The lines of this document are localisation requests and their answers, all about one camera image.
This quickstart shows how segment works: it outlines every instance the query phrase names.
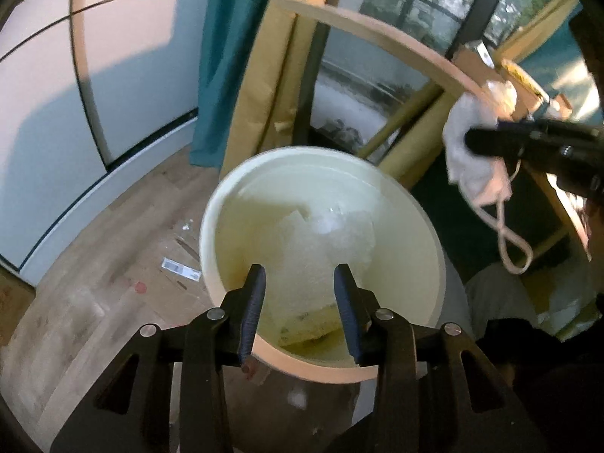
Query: teal curtain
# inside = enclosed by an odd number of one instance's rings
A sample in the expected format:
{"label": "teal curtain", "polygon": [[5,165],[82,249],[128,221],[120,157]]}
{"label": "teal curtain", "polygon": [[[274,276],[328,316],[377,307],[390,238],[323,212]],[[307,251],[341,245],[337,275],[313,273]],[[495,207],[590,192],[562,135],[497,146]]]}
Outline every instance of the teal curtain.
{"label": "teal curtain", "polygon": [[199,115],[189,161],[221,167],[237,95],[268,0],[209,0],[199,66]]}
{"label": "teal curtain", "polygon": [[539,49],[518,64],[552,98],[558,93],[566,95],[573,106],[569,120],[601,126],[604,118],[596,83],[585,68],[581,48],[569,27],[569,22],[581,10],[578,5]]}

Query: screw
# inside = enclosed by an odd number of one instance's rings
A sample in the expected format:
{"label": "screw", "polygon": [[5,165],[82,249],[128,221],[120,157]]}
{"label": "screw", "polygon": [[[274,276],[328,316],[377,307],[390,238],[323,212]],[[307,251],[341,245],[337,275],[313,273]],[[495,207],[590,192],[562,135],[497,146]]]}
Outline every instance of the screw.
{"label": "screw", "polygon": [[378,308],[376,310],[376,317],[380,320],[392,320],[394,314],[388,308]]}
{"label": "screw", "polygon": [[153,324],[143,325],[140,329],[141,336],[151,337],[157,332],[157,327]]}
{"label": "screw", "polygon": [[562,156],[570,156],[573,154],[573,147],[572,146],[563,146],[560,148],[560,154]]}
{"label": "screw", "polygon": [[448,335],[455,337],[461,333],[461,327],[453,322],[449,322],[448,324],[445,324],[445,332]]}
{"label": "screw", "polygon": [[210,320],[221,320],[226,313],[222,308],[211,308],[206,315]]}

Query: white bucket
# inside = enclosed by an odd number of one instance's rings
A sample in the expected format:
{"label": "white bucket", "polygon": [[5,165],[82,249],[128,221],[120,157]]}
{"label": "white bucket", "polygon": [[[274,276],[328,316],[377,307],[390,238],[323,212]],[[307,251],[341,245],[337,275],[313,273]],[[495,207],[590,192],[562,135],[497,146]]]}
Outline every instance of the white bucket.
{"label": "white bucket", "polygon": [[[434,326],[445,296],[445,260],[428,217],[392,178],[364,160],[324,148],[273,149],[242,163],[220,183],[201,225],[203,279],[214,305],[227,290],[243,285],[249,267],[240,256],[254,232],[291,212],[328,210],[370,214],[376,246],[364,287],[382,307],[413,324]],[[255,357],[304,380],[346,384],[375,378],[376,367],[360,368],[348,355],[343,333],[300,356],[276,344],[262,327]]]}

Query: wooden stick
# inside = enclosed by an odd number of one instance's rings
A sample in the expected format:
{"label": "wooden stick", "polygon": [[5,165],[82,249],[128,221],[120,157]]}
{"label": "wooden stick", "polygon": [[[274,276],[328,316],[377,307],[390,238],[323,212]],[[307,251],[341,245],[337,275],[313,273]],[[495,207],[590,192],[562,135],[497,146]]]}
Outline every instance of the wooden stick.
{"label": "wooden stick", "polygon": [[409,124],[418,114],[434,102],[443,92],[433,81],[426,83],[420,90],[414,92],[409,100],[402,104],[397,111],[392,114],[390,119],[358,152],[357,157],[367,158],[370,154],[376,151],[390,135]]}
{"label": "wooden stick", "polygon": [[303,0],[276,0],[276,3],[302,17],[312,18],[375,44],[426,75],[455,98],[471,92],[487,103],[492,102],[479,85],[457,66],[391,25],[330,5],[313,5]]}

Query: white cloth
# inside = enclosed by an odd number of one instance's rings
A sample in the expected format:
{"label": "white cloth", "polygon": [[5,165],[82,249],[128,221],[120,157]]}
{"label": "white cloth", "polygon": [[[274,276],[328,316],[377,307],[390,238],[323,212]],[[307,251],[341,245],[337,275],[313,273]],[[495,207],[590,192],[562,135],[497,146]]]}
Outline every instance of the white cloth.
{"label": "white cloth", "polygon": [[[495,87],[496,93],[493,93],[495,98],[505,95],[507,90],[506,86],[498,85],[499,87]],[[504,103],[504,113],[509,111],[508,102]],[[470,93],[464,93],[455,102],[443,128],[447,172],[449,183],[457,184],[461,195],[479,218],[497,231],[499,254],[505,268],[512,274],[522,274],[533,260],[533,251],[525,240],[505,226],[504,202],[512,196],[505,163],[501,158],[473,154],[464,141],[467,131],[473,126],[496,128],[497,117],[496,111]],[[497,218],[482,209],[490,204],[496,205]],[[506,241],[516,245],[526,255],[523,267],[515,266],[507,255]]]}

